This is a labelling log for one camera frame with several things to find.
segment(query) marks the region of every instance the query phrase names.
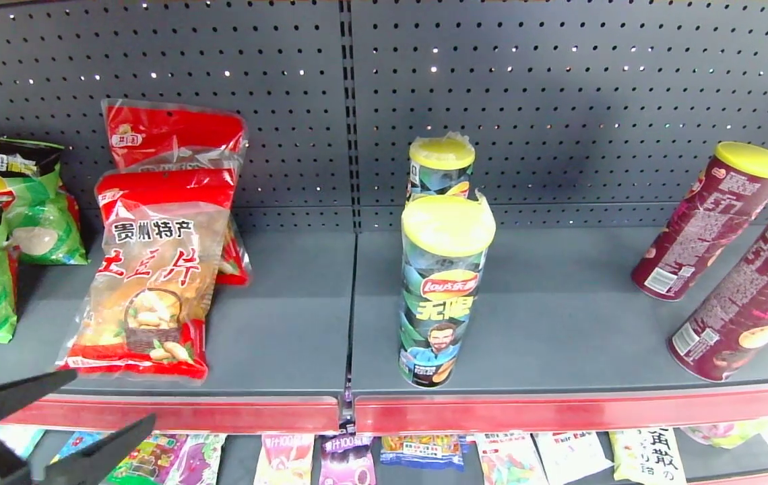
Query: potato chip can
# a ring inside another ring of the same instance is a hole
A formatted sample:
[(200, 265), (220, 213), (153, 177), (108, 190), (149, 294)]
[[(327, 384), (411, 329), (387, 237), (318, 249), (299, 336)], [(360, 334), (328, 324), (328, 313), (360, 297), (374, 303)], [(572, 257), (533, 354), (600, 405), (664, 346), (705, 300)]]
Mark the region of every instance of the potato chip can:
[(418, 137), (408, 156), (411, 171), (406, 203), (430, 195), (468, 196), (476, 154), (467, 136), (451, 131), (440, 138)]
[(768, 150), (723, 141), (636, 264), (643, 292), (676, 301), (768, 202)]
[(468, 328), (495, 232), (492, 212), (477, 196), (479, 202), (422, 197), (402, 213), (399, 368), (419, 387), (446, 383)]
[(746, 255), (668, 339), (674, 359), (725, 381), (768, 344), (768, 225)]

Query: barcode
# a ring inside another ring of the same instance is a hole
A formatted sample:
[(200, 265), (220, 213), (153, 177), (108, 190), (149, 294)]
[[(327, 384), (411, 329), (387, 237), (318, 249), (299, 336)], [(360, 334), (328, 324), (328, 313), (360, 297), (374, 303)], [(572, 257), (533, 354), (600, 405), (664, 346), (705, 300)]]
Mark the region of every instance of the barcode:
[(681, 356), (689, 352), (693, 345), (697, 344), (698, 341), (699, 336), (695, 335), (695, 331), (693, 331), (692, 325), (689, 325), (689, 323), (685, 323), (685, 325), (683, 325), (671, 339), (671, 343), (674, 344), (674, 349), (677, 350), (677, 353)]
[(645, 286), (647, 286), (647, 288), (651, 288), (655, 292), (661, 292), (661, 294), (664, 294), (664, 292), (667, 292), (668, 289), (674, 285), (675, 280), (677, 280), (677, 276), (674, 276), (674, 274), (668, 273), (668, 271), (662, 270), (660, 268), (656, 268), (653, 270), (653, 273), (651, 273), (651, 276), (648, 277), (648, 280), (645, 282)]

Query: product logo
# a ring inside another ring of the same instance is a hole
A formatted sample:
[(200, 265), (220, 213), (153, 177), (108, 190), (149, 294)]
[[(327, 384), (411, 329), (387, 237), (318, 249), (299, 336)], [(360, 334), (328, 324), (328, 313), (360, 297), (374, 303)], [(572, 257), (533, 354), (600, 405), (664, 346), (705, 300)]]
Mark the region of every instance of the product logo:
[(433, 274), (423, 280), (420, 295), (429, 300), (449, 300), (474, 291), (480, 274), (466, 269), (451, 269)]

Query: red snack bag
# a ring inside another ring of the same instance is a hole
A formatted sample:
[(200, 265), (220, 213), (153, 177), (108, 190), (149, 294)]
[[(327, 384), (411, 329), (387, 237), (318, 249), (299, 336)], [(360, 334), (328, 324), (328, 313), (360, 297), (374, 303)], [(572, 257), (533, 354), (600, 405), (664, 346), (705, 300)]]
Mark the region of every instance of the red snack bag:
[(61, 368), (206, 377), (203, 326), (234, 188), (229, 169), (110, 172), (98, 181), (106, 256)]
[[(109, 148), (120, 172), (227, 168), (240, 174), (246, 122), (235, 113), (168, 102), (103, 99)], [(251, 265), (233, 221), (217, 283), (245, 286)]]

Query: can label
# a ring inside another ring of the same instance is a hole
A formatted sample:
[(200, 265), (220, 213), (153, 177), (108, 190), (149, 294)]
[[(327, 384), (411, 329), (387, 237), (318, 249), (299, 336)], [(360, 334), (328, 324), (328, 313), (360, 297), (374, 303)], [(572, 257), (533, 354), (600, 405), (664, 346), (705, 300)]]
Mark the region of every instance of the can label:
[(668, 340), (680, 365), (725, 381), (768, 344), (768, 226)]
[(713, 157), (633, 270), (633, 282), (660, 300), (680, 300), (768, 202), (768, 179)]

